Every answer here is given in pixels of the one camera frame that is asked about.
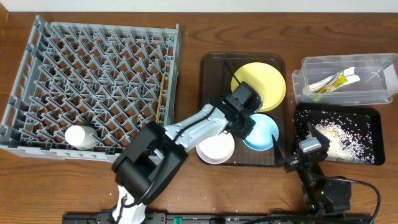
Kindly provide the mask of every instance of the gray plastic dish rack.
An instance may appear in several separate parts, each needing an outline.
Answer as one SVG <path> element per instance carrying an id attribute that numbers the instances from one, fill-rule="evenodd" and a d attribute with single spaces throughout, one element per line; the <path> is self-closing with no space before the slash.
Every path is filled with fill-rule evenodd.
<path id="1" fill-rule="evenodd" d="M 154 121 L 174 121 L 182 37 L 178 29 L 45 22 L 37 16 L 0 125 L 0 147 L 21 157 L 113 162 Z M 71 125 L 96 129 L 74 149 Z M 150 156 L 154 161 L 156 155 Z"/>

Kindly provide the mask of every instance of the yellow plate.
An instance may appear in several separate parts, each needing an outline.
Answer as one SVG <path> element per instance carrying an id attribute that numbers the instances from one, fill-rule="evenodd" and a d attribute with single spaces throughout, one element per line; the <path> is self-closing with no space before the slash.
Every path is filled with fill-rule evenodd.
<path id="1" fill-rule="evenodd" d="M 249 84 L 263 100 L 260 112 L 270 111 L 277 107 L 285 97 L 286 83 L 280 72 L 261 62 L 253 62 L 243 65 L 235 72 L 236 78 L 240 82 Z M 232 78 L 231 89 L 239 86 L 237 81 Z"/>

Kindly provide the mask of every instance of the white bowl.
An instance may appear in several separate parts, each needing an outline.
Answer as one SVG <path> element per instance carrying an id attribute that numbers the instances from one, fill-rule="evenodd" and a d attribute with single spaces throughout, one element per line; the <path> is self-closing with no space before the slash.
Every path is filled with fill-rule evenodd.
<path id="1" fill-rule="evenodd" d="M 220 164 L 227 161 L 232 156 L 234 149 L 235 142 L 231 133 L 221 133 L 197 145 L 199 157 L 209 164 Z"/>

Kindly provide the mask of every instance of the black tray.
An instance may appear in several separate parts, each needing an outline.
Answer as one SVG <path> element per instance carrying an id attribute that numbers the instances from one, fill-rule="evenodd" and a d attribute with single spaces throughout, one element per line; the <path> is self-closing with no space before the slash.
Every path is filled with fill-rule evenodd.
<path id="1" fill-rule="evenodd" d="M 384 155 L 381 118 L 377 110 L 358 106 L 299 103 L 295 110 L 296 145 L 307 138 L 308 128 L 305 124 L 307 122 L 311 122 L 312 124 L 317 125 L 322 119 L 334 121 L 336 124 L 341 125 L 341 128 L 345 131 L 360 135 L 361 140 L 359 141 L 362 145 L 367 147 L 367 149 L 364 150 L 364 156 L 360 157 L 374 156 L 373 165 L 382 165 L 386 161 L 386 157 Z"/>
<path id="2" fill-rule="evenodd" d="M 274 68 L 285 77 L 285 63 L 275 54 L 226 54 L 226 61 L 235 72 L 238 68 L 251 62 L 262 62 L 272 65 Z M 221 85 L 224 85 L 224 94 L 231 93 L 231 74 L 226 69 L 225 80 L 222 82 L 223 77 L 223 54 L 210 53 L 205 55 L 201 60 L 201 104 L 202 106 L 212 97 L 219 96 Z M 271 111 L 267 111 L 266 115 L 270 116 L 277 123 L 279 128 L 278 144 L 282 148 L 284 156 L 291 155 L 291 145 L 289 141 L 291 138 L 289 127 L 287 125 L 287 97 L 285 96 L 283 102 Z M 231 158 L 226 162 L 218 165 L 222 166 L 266 166 L 276 167 L 274 148 L 266 151 L 255 151 L 248 148 L 242 139 L 234 137 L 235 150 Z"/>

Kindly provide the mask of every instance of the wooden table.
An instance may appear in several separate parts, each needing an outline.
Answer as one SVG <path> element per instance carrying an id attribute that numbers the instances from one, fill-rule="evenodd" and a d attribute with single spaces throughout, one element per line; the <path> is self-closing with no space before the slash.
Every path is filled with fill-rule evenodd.
<path id="1" fill-rule="evenodd" d="M 198 111 L 200 59 L 208 52 L 266 52 L 286 63 L 289 114 L 295 108 L 292 72 L 304 57 L 398 52 L 398 14 L 306 13 L 39 13 L 46 21 L 169 27 L 181 25 L 182 67 L 175 117 Z M 0 42 L 0 111 L 9 98 L 36 13 L 10 13 Z M 326 175 L 365 180 L 381 192 L 378 223 L 398 219 L 398 95 L 375 106 L 382 116 L 386 163 L 362 166 L 322 162 Z M 283 169 L 202 164 L 195 151 L 150 208 L 169 213 L 267 213 L 304 208 L 300 179 Z M 0 223 L 60 223 L 66 212 L 111 208 L 118 188 L 111 164 L 28 159 L 0 151 Z M 353 186 L 353 213 L 373 213 L 375 193 Z"/>

